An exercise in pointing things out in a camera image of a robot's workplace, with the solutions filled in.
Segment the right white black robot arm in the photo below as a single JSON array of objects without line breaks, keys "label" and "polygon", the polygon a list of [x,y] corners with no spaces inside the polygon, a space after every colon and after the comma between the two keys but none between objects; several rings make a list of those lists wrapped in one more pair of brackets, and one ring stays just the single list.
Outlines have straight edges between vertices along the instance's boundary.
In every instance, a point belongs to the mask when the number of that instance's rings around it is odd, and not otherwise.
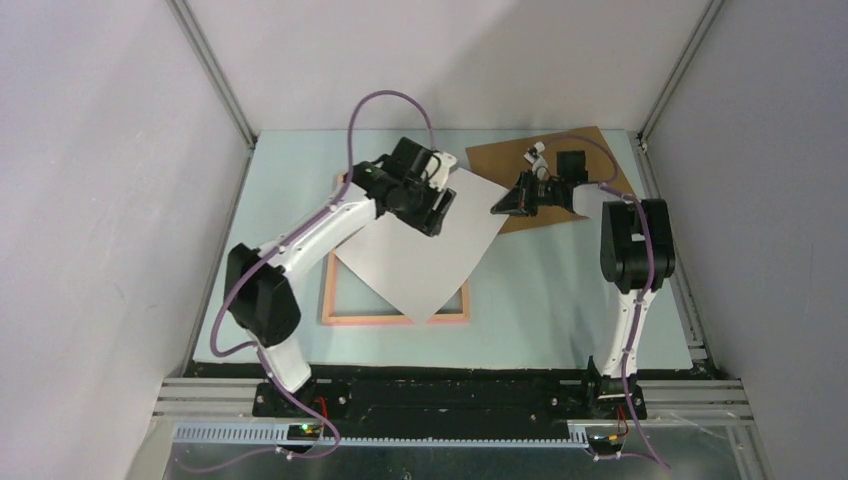
[{"label": "right white black robot arm", "polygon": [[612,330],[588,360],[581,403],[591,416],[606,418],[635,400],[646,318],[676,268],[668,206],[662,199],[640,199],[607,181],[590,180],[582,151],[558,153],[556,172],[550,174],[542,151],[536,144],[526,152],[529,169],[491,212],[533,217],[541,207],[551,206],[599,220],[599,265],[610,287]]}]

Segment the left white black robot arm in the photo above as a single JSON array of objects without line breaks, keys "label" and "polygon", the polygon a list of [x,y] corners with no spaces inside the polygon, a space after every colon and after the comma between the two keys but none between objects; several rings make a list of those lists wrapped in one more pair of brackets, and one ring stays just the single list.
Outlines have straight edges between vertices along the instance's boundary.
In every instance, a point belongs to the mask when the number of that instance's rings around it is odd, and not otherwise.
[{"label": "left white black robot arm", "polygon": [[220,312],[232,315],[279,388],[278,404],[304,416],[316,403],[306,381],[311,368],[293,335],[301,310],[294,285],[338,245],[389,214],[427,236],[440,234],[456,196],[448,187],[455,156],[403,137],[392,152],[350,165],[328,202],[292,231],[251,248],[234,246],[226,259]]}]

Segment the blue landscape photo print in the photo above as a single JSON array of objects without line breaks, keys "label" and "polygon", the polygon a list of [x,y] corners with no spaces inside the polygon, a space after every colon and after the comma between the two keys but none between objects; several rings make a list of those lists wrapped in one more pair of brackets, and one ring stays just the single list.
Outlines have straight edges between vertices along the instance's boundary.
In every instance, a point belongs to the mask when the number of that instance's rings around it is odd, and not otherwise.
[{"label": "blue landscape photo print", "polygon": [[[321,306],[324,326],[467,323],[469,277],[506,222],[490,208],[507,189],[459,168],[448,186],[456,197],[435,237],[387,214],[327,257]],[[342,315],[336,311],[338,267],[343,264],[397,311]]]}]

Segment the brown cardboard backing board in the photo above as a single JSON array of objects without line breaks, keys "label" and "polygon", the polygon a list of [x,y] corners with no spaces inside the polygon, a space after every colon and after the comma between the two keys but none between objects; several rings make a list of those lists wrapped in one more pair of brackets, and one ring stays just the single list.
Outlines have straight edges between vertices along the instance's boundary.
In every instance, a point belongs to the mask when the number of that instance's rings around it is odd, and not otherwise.
[{"label": "brown cardboard backing board", "polygon": [[472,172],[505,188],[515,185],[521,172],[530,168],[525,152],[536,142],[546,146],[543,152],[551,172],[557,172],[556,154],[560,151],[582,150],[586,154],[586,167],[591,181],[610,180],[611,186],[624,193],[633,193],[639,184],[636,174],[625,171],[625,156],[629,146],[614,155],[618,169],[608,158],[613,153],[611,141],[597,127],[583,127],[549,134],[521,133],[514,140],[480,144],[466,149]]}]

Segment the orange wooden picture frame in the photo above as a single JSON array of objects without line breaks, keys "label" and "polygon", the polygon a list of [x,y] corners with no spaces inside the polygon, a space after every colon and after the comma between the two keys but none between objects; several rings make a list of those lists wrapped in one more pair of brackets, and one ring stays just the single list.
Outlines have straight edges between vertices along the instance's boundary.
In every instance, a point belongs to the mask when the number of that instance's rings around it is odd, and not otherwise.
[{"label": "orange wooden picture frame", "polygon": [[[427,237],[391,214],[356,233],[328,255],[320,321],[325,326],[467,323],[471,317],[470,271],[449,272],[446,236]],[[346,267],[392,312],[341,313],[339,272]]]}]

